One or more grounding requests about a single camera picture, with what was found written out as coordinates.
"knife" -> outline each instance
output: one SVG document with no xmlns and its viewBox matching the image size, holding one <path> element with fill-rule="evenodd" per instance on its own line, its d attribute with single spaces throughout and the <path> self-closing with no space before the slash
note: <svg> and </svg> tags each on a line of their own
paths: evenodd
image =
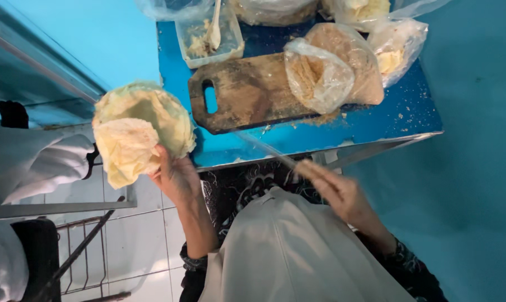
<svg viewBox="0 0 506 302">
<path fill-rule="evenodd" d="M 296 168 L 297 162 L 293 159 L 291 159 L 289 156 L 282 154 L 279 150 L 276 148 L 266 144 L 265 142 L 257 139 L 251 134 L 235 131 L 234 134 L 244 140 L 245 142 L 255 146 L 259 147 L 260 149 L 266 151 L 268 154 L 273 155 L 277 160 L 282 162 L 285 166 L 288 168 L 294 169 Z"/>
</svg>

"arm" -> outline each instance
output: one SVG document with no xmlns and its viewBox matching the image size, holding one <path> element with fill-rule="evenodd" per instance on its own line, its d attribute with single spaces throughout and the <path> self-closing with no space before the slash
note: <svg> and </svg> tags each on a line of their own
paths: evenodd
<svg viewBox="0 0 506 302">
<path fill-rule="evenodd" d="M 446 301 L 439 281 L 425 264 L 383 225 L 364 196 L 359 184 L 311 161 L 298 163 L 296 171 L 310 179 L 318 193 L 330 203 L 377 261 L 406 291 L 419 301 Z"/>
<path fill-rule="evenodd" d="M 170 159 L 167 150 L 156 145 L 161 168 L 150 178 L 176 205 L 186 235 L 187 255 L 197 259 L 217 247 L 216 231 L 201 189 L 201 180 L 188 157 Z"/>
<path fill-rule="evenodd" d="M 180 256 L 187 269 L 180 301 L 197 301 L 203 292 L 207 255 L 218 245 L 201 188 L 201 180 L 188 157 L 171 159 L 163 146 L 156 145 L 161 167 L 149 175 L 152 181 L 176 205 L 186 236 Z"/>
<path fill-rule="evenodd" d="M 395 237 L 380 221 L 356 180 L 339 176 L 309 160 L 299 162 L 295 170 L 311 181 L 337 216 L 369 238 L 381 253 L 390 255 L 396 251 Z"/>
</svg>

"blue table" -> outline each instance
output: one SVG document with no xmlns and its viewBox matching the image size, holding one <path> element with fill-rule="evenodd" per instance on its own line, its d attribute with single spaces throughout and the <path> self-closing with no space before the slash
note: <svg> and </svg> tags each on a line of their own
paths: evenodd
<svg viewBox="0 0 506 302">
<path fill-rule="evenodd" d="M 245 40 L 244 58 L 282 52 L 290 37 L 302 37 L 317 22 L 290 27 L 261 27 L 241 24 Z M 173 22 L 158 22 L 160 73 L 164 88 L 178 97 L 191 113 L 187 81 L 194 73 L 182 60 Z M 345 105 L 346 117 L 316 126 L 303 121 L 285 122 L 244 130 L 282 151 L 300 154 L 341 148 L 333 167 L 370 157 L 393 147 L 404 146 L 443 132 L 442 123 L 431 99 L 424 73 L 417 60 L 407 74 L 385 90 L 378 106 Z M 195 130 L 197 147 L 191 158 L 197 168 L 209 170 L 268 158 L 232 133 L 210 134 Z"/>
</svg>

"wooden spoon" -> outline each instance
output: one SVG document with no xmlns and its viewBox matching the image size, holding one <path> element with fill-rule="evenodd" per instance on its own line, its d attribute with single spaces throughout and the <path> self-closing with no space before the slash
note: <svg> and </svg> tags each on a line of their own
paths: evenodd
<svg viewBox="0 0 506 302">
<path fill-rule="evenodd" d="M 221 43 L 221 31 L 219 28 L 219 11 L 221 8 L 221 0 L 216 0 L 216 7 L 214 9 L 214 17 L 212 17 L 212 23 L 208 26 L 206 31 L 205 44 L 207 49 L 212 52 L 216 52 Z"/>
</svg>

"wooden cutting board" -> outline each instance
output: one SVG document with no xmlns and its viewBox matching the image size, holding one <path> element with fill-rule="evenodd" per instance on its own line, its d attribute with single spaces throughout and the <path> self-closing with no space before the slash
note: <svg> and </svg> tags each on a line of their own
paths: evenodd
<svg viewBox="0 0 506 302">
<path fill-rule="evenodd" d="M 217 111 L 208 113 L 204 89 L 213 86 Z M 292 94 L 283 53 L 200 67 L 188 81 L 193 119 L 212 134 L 315 117 Z"/>
</svg>

